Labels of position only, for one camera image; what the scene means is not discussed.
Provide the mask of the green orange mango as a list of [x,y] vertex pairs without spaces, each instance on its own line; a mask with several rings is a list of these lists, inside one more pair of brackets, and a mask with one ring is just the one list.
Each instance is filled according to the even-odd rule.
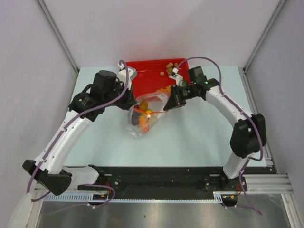
[[152,113],[152,110],[151,110],[151,109],[143,110],[143,114],[144,114],[144,115],[148,115],[148,114],[150,114],[150,113]]

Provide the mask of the dark purple grape bunch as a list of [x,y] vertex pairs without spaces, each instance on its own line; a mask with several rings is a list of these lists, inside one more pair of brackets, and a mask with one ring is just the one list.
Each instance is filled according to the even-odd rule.
[[142,114],[138,111],[133,110],[131,114],[131,124],[132,125],[138,125],[140,122],[140,117]]

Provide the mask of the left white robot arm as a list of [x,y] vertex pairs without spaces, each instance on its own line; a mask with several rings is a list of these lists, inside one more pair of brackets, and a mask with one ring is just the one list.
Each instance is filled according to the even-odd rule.
[[104,172],[94,165],[65,167],[64,162],[80,136],[109,106],[129,110],[135,105],[132,80],[137,72],[128,67],[114,73],[101,70],[68,107],[65,119],[44,151],[34,160],[25,160],[22,167],[55,196],[71,186],[90,185],[99,190],[105,184]]

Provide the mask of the clear zip top bag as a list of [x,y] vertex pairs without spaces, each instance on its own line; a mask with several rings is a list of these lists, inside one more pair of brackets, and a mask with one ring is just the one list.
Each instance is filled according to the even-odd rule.
[[[128,114],[127,114],[128,133],[135,138],[146,134],[146,133],[142,133],[139,130],[138,125],[131,124],[131,114],[132,114],[133,110],[140,112],[142,114],[142,116],[146,117],[149,120],[149,127],[150,127],[149,130],[151,130],[157,124],[158,120],[161,117],[163,117],[165,115],[165,113],[167,113],[167,111],[164,111],[163,108],[164,108],[165,104],[167,103],[169,97],[170,97],[169,94],[157,93],[157,92],[148,93],[148,94],[139,96],[136,99],[136,104],[130,108],[130,110],[128,111]],[[144,115],[143,111],[139,109],[139,104],[143,100],[148,101],[149,109],[152,110],[152,113],[150,113],[148,115]]]

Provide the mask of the green round orange fruit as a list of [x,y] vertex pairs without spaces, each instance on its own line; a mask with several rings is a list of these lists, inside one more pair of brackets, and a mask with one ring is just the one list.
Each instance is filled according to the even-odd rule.
[[182,87],[187,86],[187,84],[188,84],[188,83],[187,83],[186,81],[184,81],[184,80],[181,82],[181,86],[182,86]]

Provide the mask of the orange red mango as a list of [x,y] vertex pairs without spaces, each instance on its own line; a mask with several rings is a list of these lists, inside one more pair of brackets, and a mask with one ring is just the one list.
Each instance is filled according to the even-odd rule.
[[149,131],[149,120],[144,117],[141,116],[139,119],[139,124],[138,124],[138,128],[142,133],[147,133]]

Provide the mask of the tan longan bunch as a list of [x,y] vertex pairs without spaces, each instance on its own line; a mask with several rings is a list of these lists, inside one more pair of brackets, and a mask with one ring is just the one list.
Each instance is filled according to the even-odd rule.
[[170,75],[173,71],[173,69],[178,65],[178,63],[172,63],[172,62],[169,62],[167,65],[166,65],[166,69],[165,70],[162,70],[160,72],[160,75],[161,76],[164,76],[165,74],[167,75]]

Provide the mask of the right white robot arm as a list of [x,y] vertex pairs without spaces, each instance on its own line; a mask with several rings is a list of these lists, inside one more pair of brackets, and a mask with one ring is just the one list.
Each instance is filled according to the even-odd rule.
[[222,89],[216,79],[207,79],[201,67],[188,70],[190,83],[180,86],[178,69],[171,71],[170,78],[177,84],[171,86],[170,97],[164,110],[183,107],[187,100],[200,97],[213,105],[231,124],[230,138],[232,153],[219,174],[218,183],[223,190],[231,190],[243,173],[253,154],[262,152],[266,144],[266,121],[262,114],[253,114],[240,107]]

